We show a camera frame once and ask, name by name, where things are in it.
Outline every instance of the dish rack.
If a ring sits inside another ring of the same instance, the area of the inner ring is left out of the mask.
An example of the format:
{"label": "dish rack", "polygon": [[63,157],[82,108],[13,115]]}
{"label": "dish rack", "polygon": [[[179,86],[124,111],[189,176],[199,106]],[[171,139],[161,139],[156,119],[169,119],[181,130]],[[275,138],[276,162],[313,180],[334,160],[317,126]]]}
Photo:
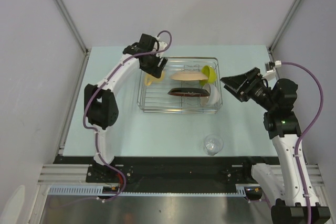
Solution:
{"label": "dish rack", "polygon": [[[218,89],[220,99],[210,106],[201,106],[199,97],[177,97],[169,95],[172,88],[202,88],[199,81],[177,81],[170,76],[177,71],[198,71],[204,66],[212,67],[217,75],[213,85]],[[165,76],[161,82],[144,84],[146,73],[141,71],[138,92],[138,106],[144,112],[162,113],[216,113],[223,104],[222,89],[219,81],[219,66],[216,58],[203,57],[168,57],[164,67]]]}

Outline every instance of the yellow cup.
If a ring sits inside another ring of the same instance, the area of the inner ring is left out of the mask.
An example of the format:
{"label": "yellow cup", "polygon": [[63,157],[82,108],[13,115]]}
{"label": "yellow cup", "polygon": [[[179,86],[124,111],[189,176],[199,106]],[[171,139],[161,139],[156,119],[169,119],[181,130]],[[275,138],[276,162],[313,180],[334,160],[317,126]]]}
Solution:
{"label": "yellow cup", "polygon": [[212,84],[216,81],[217,75],[216,75],[215,69],[213,69],[212,67],[206,65],[202,68],[201,72],[205,74],[206,76],[208,76],[207,80],[200,81],[200,84],[202,86],[206,85],[207,83]]}
{"label": "yellow cup", "polygon": [[154,83],[157,83],[157,82],[160,82],[162,81],[164,78],[164,71],[162,71],[161,73],[161,77],[160,78],[155,78],[154,76],[151,76],[150,74],[146,73],[145,75],[145,79],[144,79],[144,84],[146,86],[149,86],[150,84],[152,84],[153,82]]}

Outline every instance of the light blue table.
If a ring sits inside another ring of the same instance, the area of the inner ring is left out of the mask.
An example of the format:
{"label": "light blue table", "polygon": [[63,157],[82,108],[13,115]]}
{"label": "light blue table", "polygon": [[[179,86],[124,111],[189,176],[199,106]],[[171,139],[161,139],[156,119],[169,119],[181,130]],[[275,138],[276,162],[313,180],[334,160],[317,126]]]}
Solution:
{"label": "light blue table", "polygon": [[[64,156],[93,156],[93,131],[82,126],[83,91],[96,84],[119,61],[123,47],[93,47],[66,140]],[[216,57],[221,77],[253,67],[264,71],[269,61],[265,46],[177,46],[165,56]],[[224,139],[219,156],[276,156],[264,129],[264,110],[254,101],[240,103],[222,88],[223,106],[216,114],[144,113],[137,105],[138,73],[117,95],[119,117],[109,134],[117,156],[206,156],[202,140],[209,134]]]}

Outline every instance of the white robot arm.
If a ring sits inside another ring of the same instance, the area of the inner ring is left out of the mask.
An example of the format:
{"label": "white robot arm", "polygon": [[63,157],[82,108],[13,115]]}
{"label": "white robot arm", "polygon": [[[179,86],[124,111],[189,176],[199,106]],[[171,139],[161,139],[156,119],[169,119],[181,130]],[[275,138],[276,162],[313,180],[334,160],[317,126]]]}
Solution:
{"label": "white robot arm", "polygon": [[308,176],[303,158],[301,130],[292,111],[298,86],[291,80],[279,79],[273,89],[267,79],[275,76],[280,61],[269,62],[264,78],[258,68],[238,76],[221,78],[228,90],[239,101],[254,100],[267,112],[264,126],[275,147],[281,166],[283,183],[264,163],[251,166],[251,176],[263,189],[272,205],[271,216],[274,224],[325,223],[330,218],[328,207],[321,207]]}
{"label": "white robot arm", "polygon": [[125,48],[119,64],[106,77],[96,85],[88,84],[85,87],[84,122],[87,117],[89,123],[93,125],[87,128],[94,129],[98,133],[96,148],[99,151],[94,156],[98,164],[104,165],[102,159],[110,164],[115,156],[113,149],[107,148],[106,134],[118,118],[116,96],[121,85],[139,68],[159,78],[167,62],[167,59],[162,56],[168,47],[167,43],[159,41],[159,37],[143,34],[139,42]]}

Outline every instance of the white wall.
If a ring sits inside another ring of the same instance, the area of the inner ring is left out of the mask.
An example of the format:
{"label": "white wall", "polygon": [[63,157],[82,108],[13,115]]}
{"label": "white wall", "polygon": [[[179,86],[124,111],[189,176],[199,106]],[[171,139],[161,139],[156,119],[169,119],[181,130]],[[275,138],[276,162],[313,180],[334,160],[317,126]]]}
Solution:
{"label": "white wall", "polygon": [[83,60],[53,0],[0,0],[0,213],[51,162]]}
{"label": "white wall", "polygon": [[[332,209],[336,209],[335,42],[336,0],[304,0],[274,52],[276,59],[306,66],[322,84],[324,109],[303,140],[303,147],[308,161],[319,164]],[[281,76],[289,77],[299,85],[295,106],[304,130],[317,112],[318,88],[307,74],[292,66],[282,67]]]}
{"label": "white wall", "polygon": [[168,29],[174,45],[270,45],[294,0],[64,0],[88,47]]}

